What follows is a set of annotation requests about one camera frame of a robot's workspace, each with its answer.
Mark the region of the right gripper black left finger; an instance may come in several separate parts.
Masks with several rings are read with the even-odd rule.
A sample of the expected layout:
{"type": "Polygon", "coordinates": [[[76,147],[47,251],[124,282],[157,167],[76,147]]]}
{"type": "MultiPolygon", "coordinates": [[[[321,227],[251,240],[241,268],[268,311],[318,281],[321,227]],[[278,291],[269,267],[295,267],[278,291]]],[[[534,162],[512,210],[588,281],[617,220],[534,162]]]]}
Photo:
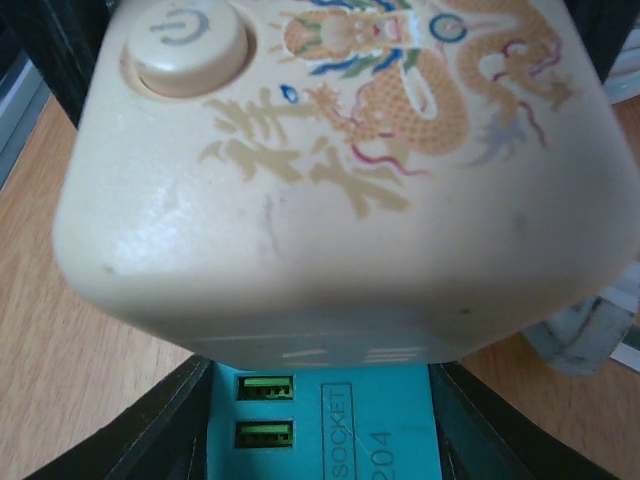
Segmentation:
{"type": "Polygon", "coordinates": [[[193,355],[114,420],[28,476],[205,479],[213,362],[193,355]]]}

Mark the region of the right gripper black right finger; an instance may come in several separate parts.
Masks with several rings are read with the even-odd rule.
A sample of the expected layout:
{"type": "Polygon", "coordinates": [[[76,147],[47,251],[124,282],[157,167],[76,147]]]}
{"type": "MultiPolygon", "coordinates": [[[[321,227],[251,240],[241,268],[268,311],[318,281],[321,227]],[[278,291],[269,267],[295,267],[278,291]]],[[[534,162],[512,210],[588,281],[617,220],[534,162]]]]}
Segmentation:
{"type": "Polygon", "coordinates": [[[615,480],[457,362],[428,367],[444,479],[615,480]]]}

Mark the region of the wooden cube plug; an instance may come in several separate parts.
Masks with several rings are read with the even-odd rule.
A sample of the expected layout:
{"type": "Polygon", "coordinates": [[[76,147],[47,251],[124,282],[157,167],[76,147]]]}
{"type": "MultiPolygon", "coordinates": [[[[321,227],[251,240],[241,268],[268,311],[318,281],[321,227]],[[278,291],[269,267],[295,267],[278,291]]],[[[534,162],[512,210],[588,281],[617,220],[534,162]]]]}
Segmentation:
{"type": "Polygon", "coordinates": [[[239,369],[449,362],[611,284],[639,172],[560,1],[123,1],[53,250],[239,369]]]}

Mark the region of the teal power strip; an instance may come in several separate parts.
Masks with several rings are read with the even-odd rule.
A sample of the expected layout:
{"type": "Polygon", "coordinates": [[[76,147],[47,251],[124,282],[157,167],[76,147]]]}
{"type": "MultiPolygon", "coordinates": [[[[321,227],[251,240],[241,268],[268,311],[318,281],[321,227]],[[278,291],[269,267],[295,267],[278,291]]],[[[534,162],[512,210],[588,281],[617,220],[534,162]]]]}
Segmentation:
{"type": "Polygon", "coordinates": [[[424,366],[213,369],[209,479],[440,479],[424,366]]]}

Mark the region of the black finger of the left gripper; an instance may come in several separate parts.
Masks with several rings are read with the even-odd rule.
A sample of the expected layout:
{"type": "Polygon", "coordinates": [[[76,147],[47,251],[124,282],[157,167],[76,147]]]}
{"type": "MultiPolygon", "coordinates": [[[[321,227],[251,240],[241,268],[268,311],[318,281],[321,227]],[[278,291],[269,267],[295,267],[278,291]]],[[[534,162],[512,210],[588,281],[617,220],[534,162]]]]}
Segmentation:
{"type": "Polygon", "coordinates": [[[639,17],[639,0],[565,0],[602,84],[639,17]]]}
{"type": "Polygon", "coordinates": [[[80,121],[114,0],[2,0],[15,35],[72,124],[80,121]]]}

